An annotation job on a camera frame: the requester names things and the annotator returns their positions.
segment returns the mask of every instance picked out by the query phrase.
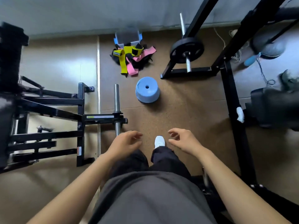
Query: round blue stool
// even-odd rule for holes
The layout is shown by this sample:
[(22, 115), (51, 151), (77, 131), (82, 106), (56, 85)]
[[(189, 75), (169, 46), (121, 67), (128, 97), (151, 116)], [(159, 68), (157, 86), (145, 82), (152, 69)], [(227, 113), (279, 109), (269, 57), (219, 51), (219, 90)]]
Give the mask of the round blue stool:
[(159, 98), (158, 83), (152, 77), (144, 77), (137, 82), (136, 97), (143, 103), (152, 103)]

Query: weight plate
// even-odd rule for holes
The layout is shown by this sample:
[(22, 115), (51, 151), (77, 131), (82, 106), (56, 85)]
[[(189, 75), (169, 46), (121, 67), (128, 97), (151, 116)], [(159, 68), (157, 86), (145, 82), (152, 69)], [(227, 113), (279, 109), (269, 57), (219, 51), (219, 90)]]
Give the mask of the weight plate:
[(190, 61), (199, 58), (204, 52), (204, 45), (194, 37), (186, 37), (173, 44), (170, 59), (177, 64), (186, 63), (186, 56)]

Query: yellow strap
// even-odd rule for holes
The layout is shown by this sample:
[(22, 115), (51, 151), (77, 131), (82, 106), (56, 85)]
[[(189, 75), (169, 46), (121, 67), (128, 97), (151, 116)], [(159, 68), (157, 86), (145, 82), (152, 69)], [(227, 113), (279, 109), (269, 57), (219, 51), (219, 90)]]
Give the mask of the yellow strap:
[(128, 73), (125, 50), (123, 49), (114, 50), (113, 55), (118, 56), (119, 58), (119, 63), (121, 64), (121, 73)]
[(125, 50), (125, 53), (131, 53), (132, 56), (140, 56), (140, 54), (142, 53), (143, 51), (143, 48), (142, 49), (137, 49), (135, 48), (135, 46), (125, 46), (124, 47), (124, 50)]

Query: pile of straps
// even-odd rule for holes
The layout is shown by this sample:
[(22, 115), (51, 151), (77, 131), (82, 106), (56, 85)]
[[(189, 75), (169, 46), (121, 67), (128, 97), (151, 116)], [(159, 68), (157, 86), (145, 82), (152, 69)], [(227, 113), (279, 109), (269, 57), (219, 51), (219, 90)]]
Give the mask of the pile of straps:
[(121, 74), (126, 77), (128, 74), (138, 74), (149, 60), (152, 61), (152, 55), (156, 52), (154, 46), (148, 49), (146, 44), (142, 46), (139, 43), (136, 46), (124, 46), (123, 49), (117, 44), (115, 47), (110, 56), (121, 66)]

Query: gray wall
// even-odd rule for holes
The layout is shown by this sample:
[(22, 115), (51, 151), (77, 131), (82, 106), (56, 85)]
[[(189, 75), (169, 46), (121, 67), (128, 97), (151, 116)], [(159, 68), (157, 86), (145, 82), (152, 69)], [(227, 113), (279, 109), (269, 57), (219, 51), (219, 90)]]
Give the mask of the gray wall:
[[(219, 0), (206, 24), (240, 22), (260, 0)], [(159, 30), (179, 25), (182, 12), (189, 24), (202, 0), (0, 0), (0, 21), (28, 35), (111, 33), (138, 26)]]

